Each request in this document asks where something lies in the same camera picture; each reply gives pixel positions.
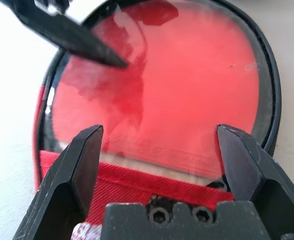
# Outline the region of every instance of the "red fabric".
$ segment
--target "red fabric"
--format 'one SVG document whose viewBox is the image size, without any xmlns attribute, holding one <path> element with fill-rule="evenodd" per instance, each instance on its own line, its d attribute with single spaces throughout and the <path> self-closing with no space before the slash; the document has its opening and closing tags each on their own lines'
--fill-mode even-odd
<svg viewBox="0 0 294 240">
<path fill-rule="evenodd" d="M 59 154 L 54 152 L 40 151 L 43 175 L 47 173 L 49 166 L 58 156 Z M 206 206 L 211 210 L 214 210 L 218 202 L 234 199 L 230 192 L 100 162 L 94 197 L 86 221 L 91 224 L 101 224 L 104 209 L 108 203 L 147 204 L 151 195 Z"/>
<path fill-rule="evenodd" d="M 33 131 L 32 131 L 32 158 L 33 158 L 33 171 L 34 171 L 34 179 L 35 179 L 35 191 L 38 190 L 38 187 L 40 185 L 39 182 L 39 176 L 38 176 L 38 162 L 37 162 L 37 139 L 36 139 L 36 133 L 38 131 L 38 116 L 39 116 L 39 112 L 40 112 L 40 107 L 41 107 L 41 102 L 42 102 L 42 97 L 43 97 L 43 93 L 44 93 L 45 87 L 41 86 L 39 94 L 38 94 L 38 99 L 37 99 L 37 105 L 36 105 L 36 112 L 35 112 L 35 116 L 34 116 L 34 120 L 33 120 Z"/>
</svg>

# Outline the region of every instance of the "white surface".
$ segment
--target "white surface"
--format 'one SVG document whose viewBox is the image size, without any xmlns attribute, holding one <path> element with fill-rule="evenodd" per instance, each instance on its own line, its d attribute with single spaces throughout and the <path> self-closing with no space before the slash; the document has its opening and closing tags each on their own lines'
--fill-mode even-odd
<svg viewBox="0 0 294 240">
<path fill-rule="evenodd" d="M 231 2 L 258 23 L 275 53 L 283 94 L 275 158 L 294 182 L 294 0 Z M 77 0 L 70 14 L 80 20 L 98 4 Z M 33 114 L 54 53 L 0 5 L 0 240 L 12 238 L 33 197 Z"/>
</svg>

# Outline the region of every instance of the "red cloth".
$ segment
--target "red cloth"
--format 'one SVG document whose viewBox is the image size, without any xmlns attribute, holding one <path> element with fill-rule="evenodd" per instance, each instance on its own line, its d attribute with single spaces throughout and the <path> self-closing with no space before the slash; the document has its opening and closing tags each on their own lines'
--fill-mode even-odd
<svg viewBox="0 0 294 240">
<path fill-rule="evenodd" d="M 38 116 L 40 112 L 40 107 L 42 103 L 42 97 L 44 94 L 45 87 L 41 86 L 39 94 L 38 94 L 38 99 L 37 99 L 37 105 L 36 105 L 36 112 L 33 120 L 33 131 L 32 131 L 32 158 L 33 158 L 33 170 L 34 170 L 34 179 L 35 179 L 35 191 L 37 191 L 40 182 L 39 182 L 39 176 L 38 176 L 38 165 L 39 163 L 37 162 L 37 131 L 38 131 L 38 126 L 37 126 L 37 121 L 38 121 Z"/>
<path fill-rule="evenodd" d="M 43 176 L 58 156 L 59 154 L 55 152 L 40 151 Z M 152 195 L 206 206 L 212 211 L 218 202 L 234 199 L 230 192 L 100 162 L 94 197 L 86 222 L 101 224 L 104 209 L 108 203 L 142 203 L 145 205 Z"/>
</svg>

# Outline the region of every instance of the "glass surface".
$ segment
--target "glass surface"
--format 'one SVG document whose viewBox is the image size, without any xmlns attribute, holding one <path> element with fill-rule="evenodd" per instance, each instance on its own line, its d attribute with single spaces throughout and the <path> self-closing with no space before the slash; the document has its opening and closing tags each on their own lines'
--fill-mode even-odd
<svg viewBox="0 0 294 240">
<path fill-rule="evenodd" d="M 103 124 L 101 161 L 206 185 L 223 174 L 217 124 L 263 142 L 271 78 L 239 17 L 210 1 L 149 0 L 98 21 L 93 31 L 129 67 L 64 57 L 47 103 L 47 150 Z"/>
</svg>

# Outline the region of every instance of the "black filter ring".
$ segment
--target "black filter ring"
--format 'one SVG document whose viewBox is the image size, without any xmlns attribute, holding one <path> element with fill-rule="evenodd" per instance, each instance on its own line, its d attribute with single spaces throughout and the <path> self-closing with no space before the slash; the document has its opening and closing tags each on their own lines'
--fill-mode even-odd
<svg viewBox="0 0 294 240">
<path fill-rule="evenodd" d="M 83 26 L 87 28 L 92 28 L 95 24 L 99 23 L 106 17 L 110 16 L 116 6 L 120 6 L 121 8 L 128 7 L 130 5 L 144 2 L 145 0 L 117 0 L 117 1 L 111 1 L 108 0 L 104 2 L 102 5 L 100 5 L 98 8 L 96 8 L 82 23 Z M 282 98 L 281 98 L 281 85 L 280 85 L 280 76 L 279 71 L 276 63 L 276 59 L 274 57 L 274 54 L 272 52 L 272 49 L 264 36 L 261 29 L 258 27 L 258 25 L 250 18 L 245 12 L 243 12 L 238 7 L 234 6 L 233 4 L 225 1 L 225 0 L 211 0 L 212 2 L 230 10 L 232 13 L 234 13 L 236 16 L 240 17 L 250 28 L 250 30 L 254 33 L 255 37 L 257 38 L 260 47 L 265 55 L 268 68 L 269 68 L 269 74 L 271 77 L 271 83 L 272 83 L 272 94 L 273 94 L 273 109 L 272 109 L 272 118 L 271 118 L 271 124 L 269 126 L 269 130 L 267 132 L 267 135 L 265 139 L 262 142 L 262 147 L 265 151 L 267 151 L 271 156 L 273 156 L 276 142 L 277 142 L 277 136 L 279 132 L 279 126 L 280 126 L 280 119 L 281 119 L 281 108 L 282 108 Z M 39 179 L 42 179 L 41 174 L 41 167 L 40 167 L 40 154 L 39 151 L 41 149 L 44 149 L 44 122 L 46 120 L 46 116 L 44 114 L 46 103 L 48 100 L 48 95 L 50 88 L 54 82 L 55 74 L 59 66 L 61 65 L 61 62 L 64 58 L 69 58 L 69 54 L 66 54 L 66 51 L 64 49 L 59 49 L 56 55 L 54 56 L 52 62 L 50 63 L 47 73 L 44 78 L 44 85 L 45 90 L 41 102 L 40 107 L 40 114 L 38 114 L 37 119 L 37 129 L 36 129 L 36 169 L 37 174 L 39 174 Z M 53 129 L 51 124 L 48 124 L 49 126 L 46 127 L 46 131 L 49 131 L 53 133 Z M 225 182 L 225 177 L 223 176 L 218 181 L 215 181 L 211 184 L 209 184 L 210 187 L 213 188 L 222 188 L 228 189 L 227 183 Z"/>
</svg>

